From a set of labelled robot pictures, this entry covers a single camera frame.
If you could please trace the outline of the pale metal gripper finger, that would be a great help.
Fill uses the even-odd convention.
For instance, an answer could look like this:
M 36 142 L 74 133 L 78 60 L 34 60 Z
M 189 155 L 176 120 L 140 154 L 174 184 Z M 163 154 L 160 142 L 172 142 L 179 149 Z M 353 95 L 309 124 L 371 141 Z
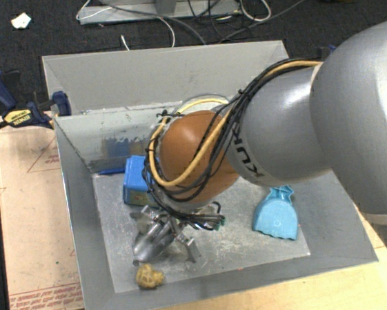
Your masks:
M 180 234 L 177 237 L 177 241 L 185 248 L 188 259 L 192 263 L 195 263 L 200 258 L 201 254 L 194 238 Z

